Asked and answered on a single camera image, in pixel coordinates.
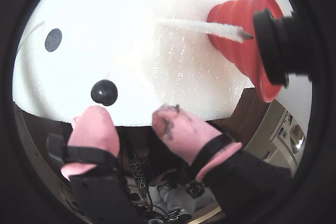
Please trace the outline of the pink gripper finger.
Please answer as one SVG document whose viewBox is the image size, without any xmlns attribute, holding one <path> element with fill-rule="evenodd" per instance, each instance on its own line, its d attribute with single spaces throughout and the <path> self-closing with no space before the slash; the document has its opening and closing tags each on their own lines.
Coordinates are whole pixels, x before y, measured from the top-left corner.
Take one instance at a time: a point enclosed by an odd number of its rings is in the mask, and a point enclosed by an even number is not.
<svg viewBox="0 0 336 224">
<path fill-rule="evenodd" d="M 47 153 L 70 181 L 82 212 L 91 223 L 144 223 L 125 188 L 117 159 L 119 137 L 109 112 L 90 106 L 72 125 L 67 142 L 48 135 Z"/>
<path fill-rule="evenodd" d="M 152 129 L 189 165 L 191 177 L 215 196 L 225 217 L 218 223 L 257 223 L 291 180 L 289 169 L 266 163 L 179 106 L 163 105 L 152 114 Z"/>
</svg>

